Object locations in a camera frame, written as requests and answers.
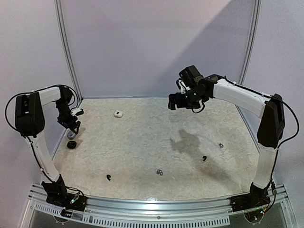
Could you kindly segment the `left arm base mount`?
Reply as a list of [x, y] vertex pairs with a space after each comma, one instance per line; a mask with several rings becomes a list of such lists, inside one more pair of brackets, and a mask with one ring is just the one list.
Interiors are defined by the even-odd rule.
[[48, 204], [62, 207], [65, 211], [85, 211], [88, 197], [81, 190], [66, 186], [61, 175], [57, 181], [42, 181], [41, 185], [47, 193]]

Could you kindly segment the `blue-grey charging case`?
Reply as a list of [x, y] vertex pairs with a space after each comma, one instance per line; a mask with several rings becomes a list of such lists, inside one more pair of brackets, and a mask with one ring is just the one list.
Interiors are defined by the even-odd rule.
[[67, 138], [69, 140], [73, 140], [74, 138], [76, 137], [76, 134], [72, 131], [70, 131], [68, 134], [67, 134]]

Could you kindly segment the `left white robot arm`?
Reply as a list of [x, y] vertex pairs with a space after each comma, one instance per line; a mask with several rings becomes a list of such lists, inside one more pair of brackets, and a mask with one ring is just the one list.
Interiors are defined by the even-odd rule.
[[28, 140], [29, 148], [33, 151], [46, 182], [57, 184], [60, 174], [55, 168], [46, 146], [43, 106], [55, 103], [58, 110], [57, 122], [77, 135], [81, 124], [77, 116], [84, 112], [81, 108], [70, 107], [71, 100], [73, 98], [77, 100], [76, 93], [67, 85], [52, 85], [32, 92], [19, 93], [14, 98], [16, 101], [13, 129]]

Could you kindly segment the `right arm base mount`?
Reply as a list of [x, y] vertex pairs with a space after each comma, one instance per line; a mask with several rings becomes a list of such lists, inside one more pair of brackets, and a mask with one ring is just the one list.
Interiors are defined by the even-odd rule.
[[[271, 187], [272, 194], [274, 196], [271, 201], [268, 195], [268, 188]], [[230, 198], [230, 206], [232, 211], [241, 211], [247, 209], [253, 209], [266, 205], [266, 208], [262, 210], [262, 214], [270, 210], [276, 200], [276, 185], [273, 179], [263, 189], [251, 183], [249, 193], [243, 195], [237, 195]]]

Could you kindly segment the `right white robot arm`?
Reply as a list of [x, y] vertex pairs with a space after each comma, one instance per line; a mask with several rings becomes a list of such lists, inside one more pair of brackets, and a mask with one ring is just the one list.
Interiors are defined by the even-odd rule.
[[170, 110], [186, 108], [202, 112], [208, 100], [218, 99], [244, 108], [260, 119], [256, 137], [259, 146], [257, 170], [245, 200], [249, 207], [256, 207], [263, 201], [271, 183], [283, 136], [285, 114], [282, 97], [254, 91], [225, 76], [212, 74], [204, 77], [195, 66], [180, 71], [176, 85], [180, 91], [169, 94]]

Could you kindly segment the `white earbud charging case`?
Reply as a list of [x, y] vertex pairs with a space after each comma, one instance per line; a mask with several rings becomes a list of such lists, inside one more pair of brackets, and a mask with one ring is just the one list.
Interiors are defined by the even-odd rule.
[[115, 118], [122, 118], [124, 113], [122, 111], [116, 111], [114, 112], [114, 117]]

